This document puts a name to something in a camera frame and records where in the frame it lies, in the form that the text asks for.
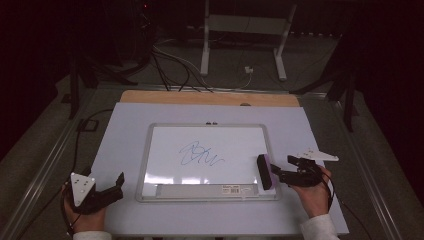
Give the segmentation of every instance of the small white object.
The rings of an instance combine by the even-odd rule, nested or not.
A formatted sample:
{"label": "small white object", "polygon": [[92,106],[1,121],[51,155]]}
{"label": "small white object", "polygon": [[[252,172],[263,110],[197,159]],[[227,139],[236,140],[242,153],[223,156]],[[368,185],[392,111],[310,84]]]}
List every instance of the small white object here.
{"label": "small white object", "polygon": [[89,178],[80,174],[71,174],[72,193],[74,195],[74,204],[80,206],[87,194],[96,183],[94,178]]}
{"label": "small white object", "polygon": [[246,73],[253,73],[253,67],[246,66],[244,67],[244,70],[246,71]]}
{"label": "small white object", "polygon": [[339,158],[337,156],[332,156],[330,154],[313,149],[308,149],[308,151],[305,151],[304,153],[298,153],[297,157],[306,158],[310,160],[339,161]]}

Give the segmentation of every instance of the whiteboard frame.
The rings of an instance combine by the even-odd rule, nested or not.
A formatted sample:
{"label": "whiteboard frame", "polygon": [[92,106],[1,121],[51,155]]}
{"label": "whiteboard frame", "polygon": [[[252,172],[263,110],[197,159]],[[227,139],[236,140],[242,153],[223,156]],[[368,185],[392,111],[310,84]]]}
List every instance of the whiteboard frame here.
{"label": "whiteboard frame", "polygon": [[[161,198],[158,197],[158,189],[159,189],[159,185],[157,185],[156,188],[156,196],[143,196],[143,188],[144,188],[144,184],[145,184],[145,175],[147,172],[147,166],[148,166],[148,160],[149,160],[149,156],[150,156],[150,148],[152,146],[152,139],[153,139],[153,134],[154,134],[154,129],[155,128],[160,128],[160,127],[190,127],[190,128],[261,128],[262,129],[262,133],[263,133],[263,137],[265,140],[265,148],[267,151],[267,154],[269,156],[269,161],[271,163],[273,163],[273,156],[272,156],[272,151],[271,151],[271,147],[269,144],[269,137],[268,137],[268,132],[266,129],[266,126],[263,124],[217,124],[217,123],[206,123],[206,124],[193,124],[193,123],[152,123],[149,126],[149,130],[148,130],[148,134],[147,134],[147,141],[145,144],[145,148],[144,148],[144,153],[143,153],[143,158],[142,158],[142,163],[141,163],[141,169],[140,169],[140,174],[139,174],[139,180],[138,180],[138,184],[137,184],[137,190],[136,190],[136,194],[135,194],[135,198],[138,202],[140,203],[152,203],[152,202],[220,202],[220,201],[263,201],[263,200],[279,200],[281,197],[281,188],[279,186],[279,181],[273,181],[275,182],[275,186],[273,186],[272,189],[270,190],[264,190],[263,186],[262,186],[262,182],[258,182],[256,184],[252,183],[252,191],[255,192],[255,195],[252,196],[251,192],[249,192],[248,194],[245,195],[228,195],[228,197],[223,197],[224,195],[221,196],[216,196],[216,197],[188,197],[188,198],[182,198],[180,197],[176,197],[176,198]],[[180,186],[187,186],[189,184],[164,184],[164,185],[180,185]],[[198,186],[204,185],[204,186],[208,186],[211,187],[212,185],[215,186],[222,186],[223,188],[225,188],[226,185],[231,185],[231,183],[228,184],[196,184]],[[242,188],[245,188],[247,184],[238,184],[238,185],[242,185]],[[193,186],[193,189],[199,189],[198,186]]]}

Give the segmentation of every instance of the dark background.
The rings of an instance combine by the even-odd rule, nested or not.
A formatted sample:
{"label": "dark background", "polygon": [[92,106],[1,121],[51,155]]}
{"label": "dark background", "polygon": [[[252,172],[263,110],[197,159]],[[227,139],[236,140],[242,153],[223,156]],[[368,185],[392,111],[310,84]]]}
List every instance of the dark background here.
{"label": "dark background", "polygon": [[[69,33],[72,27],[78,26],[70,21],[69,4],[72,2],[81,3],[51,0],[7,0],[1,3],[0,159],[56,97],[54,84],[69,74]],[[88,29],[86,31],[92,33],[83,44],[92,50],[93,57],[119,63],[122,59],[117,57],[117,51],[125,51],[126,43],[117,38],[125,32],[118,34],[116,26],[108,22],[103,15],[101,0],[90,2],[92,5],[85,8],[85,12],[73,15],[82,21],[82,26]],[[106,6],[117,2],[103,1]],[[188,37],[187,25],[199,27],[203,24],[203,1],[135,2],[149,4],[148,9],[140,11],[150,14],[152,26],[157,25],[181,40]],[[258,1],[246,0],[240,7],[240,2],[211,1],[211,11],[231,13],[233,5],[238,4],[239,15],[255,13],[276,17],[286,12],[269,6],[288,3],[270,1],[268,5],[266,1],[258,4]],[[369,109],[423,202],[421,186],[424,177],[421,171],[424,160],[419,144],[423,136],[420,118],[424,76],[423,3],[412,0],[328,0],[298,1],[298,4],[292,34],[340,38],[325,72],[331,73],[346,65],[357,66],[356,89],[363,92]],[[127,10],[123,7],[114,16],[128,13],[127,20],[131,20],[131,11]]]}

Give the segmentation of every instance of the white table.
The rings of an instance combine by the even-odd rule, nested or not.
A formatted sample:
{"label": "white table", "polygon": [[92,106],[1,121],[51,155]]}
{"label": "white table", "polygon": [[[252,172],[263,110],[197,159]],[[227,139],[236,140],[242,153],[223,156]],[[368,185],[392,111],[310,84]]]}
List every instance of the white table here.
{"label": "white table", "polygon": [[[274,160],[287,170],[295,170],[293,165],[287,163],[287,155],[295,155],[308,148],[317,149],[307,116],[301,107],[117,103],[92,168],[99,191],[113,186],[118,175],[125,173],[122,188],[124,198],[109,206],[107,231],[116,235],[151,237],[283,236],[301,233],[299,224],[308,217],[297,194],[285,184],[280,185],[282,197],[276,201],[136,201],[135,192],[149,125],[158,122],[208,121],[264,124],[268,129]],[[347,234],[349,230],[337,198],[334,199],[330,215],[337,232]]]}

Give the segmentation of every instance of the dark wall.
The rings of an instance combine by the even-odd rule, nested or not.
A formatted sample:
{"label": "dark wall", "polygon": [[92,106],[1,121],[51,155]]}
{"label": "dark wall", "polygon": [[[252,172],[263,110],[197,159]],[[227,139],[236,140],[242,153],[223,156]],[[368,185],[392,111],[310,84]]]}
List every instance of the dark wall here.
{"label": "dark wall", "polygon": [[2,159],[57,95],[66,75],[61,1],[2,1],[0,107]]}
{"label": "dark wall", "polygon": [[423,203],[422,29],[424,5],[421,1],[368,2],[341,38],[326,72],[345,66],[358,67],[357,89],[363,92],[369,109]]}

